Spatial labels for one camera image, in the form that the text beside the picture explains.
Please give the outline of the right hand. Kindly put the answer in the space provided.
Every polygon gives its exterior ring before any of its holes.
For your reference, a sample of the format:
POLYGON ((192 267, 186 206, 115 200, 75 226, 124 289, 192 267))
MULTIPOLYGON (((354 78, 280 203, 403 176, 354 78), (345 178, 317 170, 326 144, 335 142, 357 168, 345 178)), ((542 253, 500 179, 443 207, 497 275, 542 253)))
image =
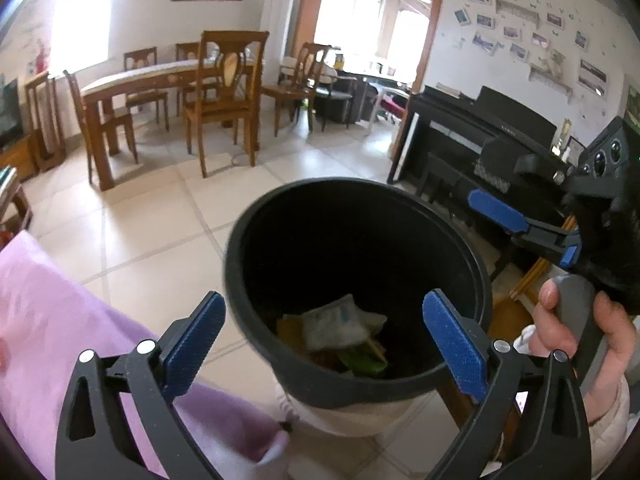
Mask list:
POLYGON ((605 292, 594 296, 590 322, 582 338, 576 338, 556 315, 557 310, 566 308, 558 283, 544 282, 534 309, 535 333, 529 349, 535 356, 562 350, 574 359, 588 422, 596 422, 614 406, 634 354, 637 331, 623 306, 605 292))

